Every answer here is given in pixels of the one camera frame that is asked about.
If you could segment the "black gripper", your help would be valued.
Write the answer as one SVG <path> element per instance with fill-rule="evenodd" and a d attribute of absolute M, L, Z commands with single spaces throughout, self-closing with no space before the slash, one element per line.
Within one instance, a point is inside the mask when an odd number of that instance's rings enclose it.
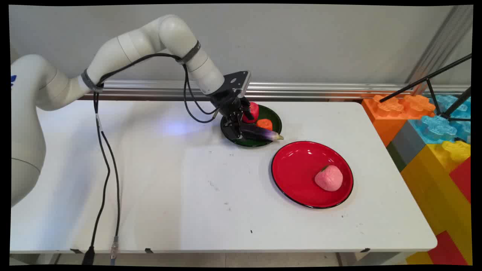
<path fill-rule="evenodd" d="M 239 97 L 240 94 L 240 89 L 221 89 L 208 95 L 210 103 L 215 106 L 212 120 L 218 114 L 224 116 L 224 133 L 230 140 L 243 137 L 240 129 L 241 120 L 243 122 L 254 122 L 251 103 L 244 96 Z"/>

